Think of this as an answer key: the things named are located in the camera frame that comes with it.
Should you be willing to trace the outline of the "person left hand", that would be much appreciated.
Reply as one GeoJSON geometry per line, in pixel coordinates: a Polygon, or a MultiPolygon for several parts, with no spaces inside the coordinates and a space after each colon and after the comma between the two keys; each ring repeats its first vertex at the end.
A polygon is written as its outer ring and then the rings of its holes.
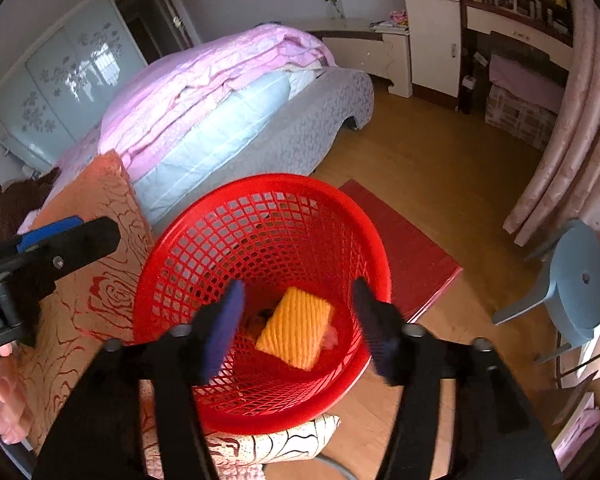
{"type": "Polygon", "coordinates": [[[7,445],[21,443],[29,434],[33,415],[18,374],[17,346],[0,347],[0,437],[7,445]]]}

